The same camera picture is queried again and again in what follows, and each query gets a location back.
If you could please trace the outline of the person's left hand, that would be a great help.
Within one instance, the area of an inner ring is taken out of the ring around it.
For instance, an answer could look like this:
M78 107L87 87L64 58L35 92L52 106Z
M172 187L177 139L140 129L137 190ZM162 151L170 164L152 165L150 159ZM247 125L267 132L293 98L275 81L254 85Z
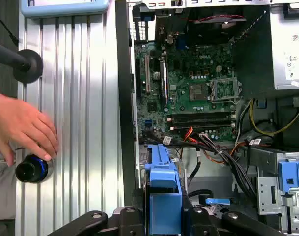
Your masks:
M0 152L8 166L14 163L11 141L45 161L56 157L59 148L55 125L48 116L24 101L0 94Z

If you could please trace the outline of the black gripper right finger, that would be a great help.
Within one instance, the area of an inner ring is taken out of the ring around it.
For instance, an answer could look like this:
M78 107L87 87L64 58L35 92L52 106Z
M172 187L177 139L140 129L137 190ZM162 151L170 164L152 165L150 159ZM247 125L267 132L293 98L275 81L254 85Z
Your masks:
M220 219L193 206L182 189L182 235L184 236L282 236L280 231L241 212L228 211Z

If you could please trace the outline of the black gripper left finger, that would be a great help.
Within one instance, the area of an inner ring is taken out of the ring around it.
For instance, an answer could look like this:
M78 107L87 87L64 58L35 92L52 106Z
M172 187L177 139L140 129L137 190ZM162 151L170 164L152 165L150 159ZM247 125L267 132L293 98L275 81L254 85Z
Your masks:
M144 236L142 188L132 192L132 205L118 207L112 216L93 210L50 233L52 236Z

